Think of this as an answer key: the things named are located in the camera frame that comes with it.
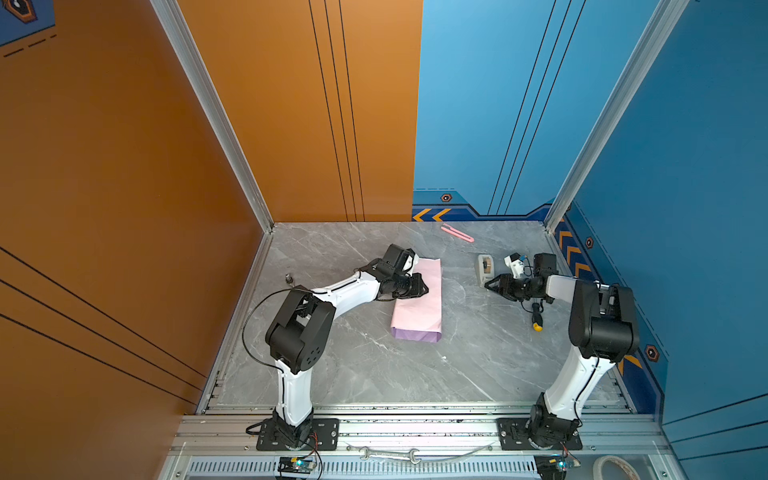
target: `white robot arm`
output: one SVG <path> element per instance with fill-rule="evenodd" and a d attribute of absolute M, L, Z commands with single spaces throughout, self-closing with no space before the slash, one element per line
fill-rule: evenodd
<path fill-rule="evenodd" d="M 571 303 L 568 337 L 571 351 L 560 374 L 531 409 L 528 438 L 537 447 L 565 444 L 581 426 L 581 410 L 600 378 L 640 342 L 632 290 L 558 275 L 555 255 L 534 256 L 531 276 L 523 277 L 522 256 L 505 259 L 503 273 L 485 287 L 512 301 L 542 299 Z M 541 332 L 541 303 L 532 304 L 531 323 Z"/>
<path fill-rule="evenodd" d="M 412 272 L 418 261 L 413 250 L 390 245 L 383 258 L 374 259 L 346 280 L 314 290 L 299 285 L 288 293 L 265 337 L 280 371 L 279 399 L 273 412 L 276 440 L 299 448 L 309 437 L 312 367 L 326 348 L 333 320 L 380 295 L 406 299 L 427 294 L 429 288 L 421 274 Z M 300 317 L 308 320 L 302 322 Z"/>

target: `vent grille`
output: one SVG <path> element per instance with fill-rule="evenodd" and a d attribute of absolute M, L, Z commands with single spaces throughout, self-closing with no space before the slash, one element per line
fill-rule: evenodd
<path fill-rule="evenodd" d="M 275 461 L 244 460 L 242 457 L 228 459 L 227 457 L 198 457 L 192 461 L 187 471 L 189 475 L 206 473 L 269 473 L 275 470 Z"/>
<path fill-rule="evenodd" d="M 190 477 L 216 476 L 274 478 L 277 457 L 245 459 L 243 457 L 193 457 L 187 474 Z M 334 478 L 540 478 L 532 456 L 503 456 L 466 459 L 456 463 L 386 462 L 360 457 L 323 458 L 323 480 Z"/>

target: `black mounting plate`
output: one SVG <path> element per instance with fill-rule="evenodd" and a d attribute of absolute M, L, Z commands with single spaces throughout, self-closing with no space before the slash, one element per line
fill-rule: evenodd
<path fill-rule="evenodd" d="M 498 429 L 498 439 L 502 443 L 502 450 L 538 450 L 539 452 L 546 452 L 552 450 L 557 452 L 561 450 L 559 445 L 553 446 L 551 449 L 537 449 L 531 442 L 528 441 L 528 429 L 526 424 L 528 419 L 496 419 L 496 428 Z M 581 444 L 581 439 L 578 436 L 578 432 L 565 443 L 565 447 L 568 450 L 581 450 L 584 446 Z"/>
<path fill-rule="evenodd" d="M 339 439 L 339 419 L 312 419 L 312 432 L 317 434 L 317 449 L 321 452 L 336 450 Z M 259 430 L 259 442 L 256 450 L 262 452 L 287 452 L 290 451 L 284 443 L 278 441 L 275 434 L 275 421 L 266 420 Z M 312 450 L 305 445 L 300 450 Z"/>

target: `orange wall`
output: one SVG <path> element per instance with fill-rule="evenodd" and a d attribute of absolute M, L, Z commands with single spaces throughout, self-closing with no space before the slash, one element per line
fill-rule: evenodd
<path fill-rule="evenodd" d="M 410 219 L 421 1 L 179 3 L 275 221 Z"/>
<path fill-rule="evenodd" d="M 262 233 L 150 3 L 55 14 L 0 58 L 0 478 L 153 478 Z"/>

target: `pink paper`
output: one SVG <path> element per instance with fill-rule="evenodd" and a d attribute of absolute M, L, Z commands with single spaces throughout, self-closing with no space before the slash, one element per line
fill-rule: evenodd
<path fill-rule="evenodd" d="M 414 273 L 421 273 L 429 293 L 419 298 L 397 299 L 392 315 L 392 335 L 397 339 L 435 343 L 442 336 L 442 267 L 440 259 L 420 258 Z"/>

